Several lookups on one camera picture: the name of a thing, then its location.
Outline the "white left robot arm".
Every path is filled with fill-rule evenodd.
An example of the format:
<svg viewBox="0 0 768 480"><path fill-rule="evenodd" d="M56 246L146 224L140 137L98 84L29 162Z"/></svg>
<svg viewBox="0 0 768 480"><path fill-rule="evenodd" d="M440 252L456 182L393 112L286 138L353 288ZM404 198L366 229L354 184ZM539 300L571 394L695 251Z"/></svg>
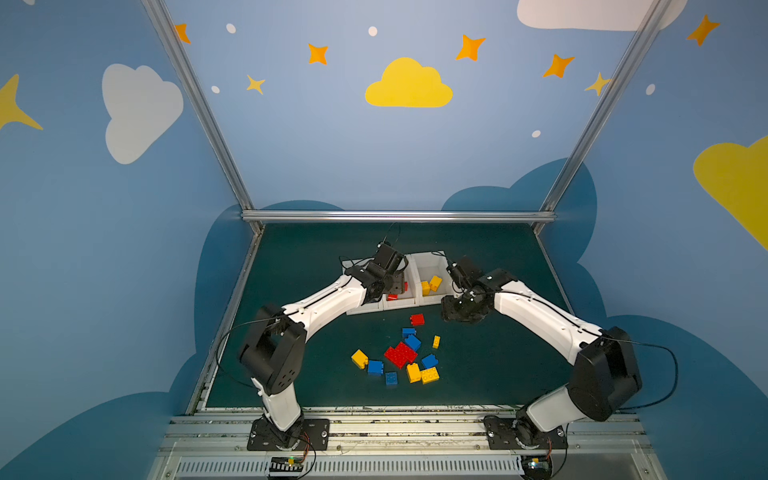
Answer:
<svg viewBox="0 0 768 480"><path fill-rule="evenodd" d="M263 418L277 435L296 438L303 424L294 381L306 343L336 318L375 303L403 283L399 270L350 267L334 283L294 303L262 307L249 327L238 361L263 402Z"/></svg>

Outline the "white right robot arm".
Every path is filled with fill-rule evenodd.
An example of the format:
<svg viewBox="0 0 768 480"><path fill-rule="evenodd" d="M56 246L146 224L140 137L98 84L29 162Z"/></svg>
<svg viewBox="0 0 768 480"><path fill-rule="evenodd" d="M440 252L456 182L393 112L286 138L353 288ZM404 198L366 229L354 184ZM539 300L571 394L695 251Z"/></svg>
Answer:
<svg viewBox="0 0 768 480"><path fill-rule="evenodd" d="M562 387L516 414L516 435L525 445L570 422L605 421L642 388L629 335L603 329L566 312L502 269L484 273L451 263L459 294L441 301L446 321L477 323L492 311L507 316L552 346L572 366Z"/></svg>

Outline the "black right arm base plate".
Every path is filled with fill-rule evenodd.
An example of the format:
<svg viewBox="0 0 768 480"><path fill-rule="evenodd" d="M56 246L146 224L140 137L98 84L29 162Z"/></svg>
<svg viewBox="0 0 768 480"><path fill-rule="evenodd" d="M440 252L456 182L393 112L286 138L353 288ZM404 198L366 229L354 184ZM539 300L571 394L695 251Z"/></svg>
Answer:
<svg viewBox="0 0 768 480"><path fill-rule="evenodd" d="M563 427L543 432L528 420L496 415L485 416L482 423L491 450L548 450L550 447L565 449L568 446Z"/></svg>

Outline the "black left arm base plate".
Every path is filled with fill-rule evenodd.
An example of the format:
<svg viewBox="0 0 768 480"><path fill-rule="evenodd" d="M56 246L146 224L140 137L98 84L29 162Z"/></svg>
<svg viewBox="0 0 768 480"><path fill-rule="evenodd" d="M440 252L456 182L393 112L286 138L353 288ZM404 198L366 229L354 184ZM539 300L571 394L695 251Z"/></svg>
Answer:
<svg viewBox="0 0 768 480"><path fill-rule="evenodd" d="M248 451L325 451L328 448L330 422L327 419L300 420L286 432L261 417L255 420L248 435Z"/></svg>

